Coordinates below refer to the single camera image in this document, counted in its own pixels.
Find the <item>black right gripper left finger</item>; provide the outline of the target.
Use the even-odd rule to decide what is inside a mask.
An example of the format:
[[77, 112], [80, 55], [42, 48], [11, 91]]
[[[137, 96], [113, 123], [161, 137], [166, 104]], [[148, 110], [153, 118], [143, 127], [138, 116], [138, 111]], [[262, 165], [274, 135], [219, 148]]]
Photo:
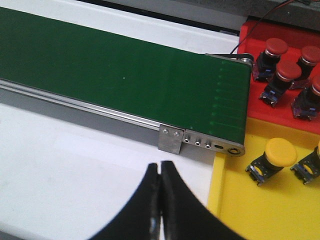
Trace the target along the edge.
[[92, 240], [158, 240], [161, 211], [159, 207], [160, 175], [158, 165], [150, 163], [124, 207]]

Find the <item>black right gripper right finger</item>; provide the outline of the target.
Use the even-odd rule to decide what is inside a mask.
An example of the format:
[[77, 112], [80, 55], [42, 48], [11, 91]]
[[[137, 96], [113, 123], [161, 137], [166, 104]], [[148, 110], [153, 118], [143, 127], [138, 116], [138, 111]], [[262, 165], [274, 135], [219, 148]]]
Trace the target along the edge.
[[161, 204], [166, 240], [242, 240], [192, 193], [172, 161], [161, 163]]

